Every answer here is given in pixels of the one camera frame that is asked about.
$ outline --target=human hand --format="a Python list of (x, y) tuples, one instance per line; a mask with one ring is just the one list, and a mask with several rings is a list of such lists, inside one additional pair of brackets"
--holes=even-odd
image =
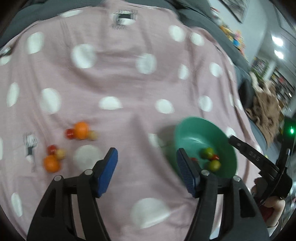
[[(258, 194), (259, 196), (261, 196), (267, 187), (266, 181), (263, 178), (257, 178), (254, 180), (254, 183), (255, 183), (255, 186), (253, 186), (251, 189), (252, 194)], [(265, 201), (263, 206), (265, 206), (266, 208), (273, 209), (272, 214), (265, 221), (268, 228), (276, 226), (285, 208), (285, 204), (286, 204), (285, 200), (282, 200), (277, 196), (269, 197)]]

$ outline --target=green bowl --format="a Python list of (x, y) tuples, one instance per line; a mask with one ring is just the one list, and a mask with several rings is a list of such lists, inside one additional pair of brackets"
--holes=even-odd
[(201, 157), (202, 150), (207, 147), (213, 148), (220, 157), (221, 167), (214, 174), (224, 178), (233, 177), (237, 171), (237, 157), (223, 131), (212, 122), (198, 117), (186, 118), (176, 127), (175, 151), (184, 148), (190, 158), (199, 160), (202, 169), (207, 169), (210, 163)]

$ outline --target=pink polka dot blanket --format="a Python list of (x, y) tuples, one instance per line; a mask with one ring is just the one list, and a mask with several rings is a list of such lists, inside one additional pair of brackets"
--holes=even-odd
[[(0, 205), (23, 237), (55, 175), (77, 176), (115, 147), (117, 167), (97, 200), (110, 238), (184, 240), (198, 200), (162, 152), (174, 126), (202, 117), (257, 147), (232, 61), (207, 31), (170, 10), (108, 1), (36, 22), (9, 48), (0, 58)], [(65, 139), (78, 121), (99, 138)], [(54, 174), (43, 167), (51, 144), (67, 150)], [(251, 188), (259, 170), (237, 158)], [(221, 209), (218, 196), (213, 229)]]

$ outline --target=brown garment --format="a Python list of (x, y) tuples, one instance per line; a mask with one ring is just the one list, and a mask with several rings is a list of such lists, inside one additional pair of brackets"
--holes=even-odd
[(253, 98), (253, 107), (246, 109), (249, 118), (254, 121), (262, 132), (267, 146), (274, 140), (279, 125), (281, 110), (275, 96), (274, 86), (270, 88), (270, 91), (269, 93), (267, 93), (267, 91), (256, 91)]

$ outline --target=picture frame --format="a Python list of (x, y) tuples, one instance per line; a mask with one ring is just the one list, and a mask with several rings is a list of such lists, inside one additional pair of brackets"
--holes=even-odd
[(228, 8), (240, 23), (243, 23), (250, 0), (220, 0), (220, 2)]

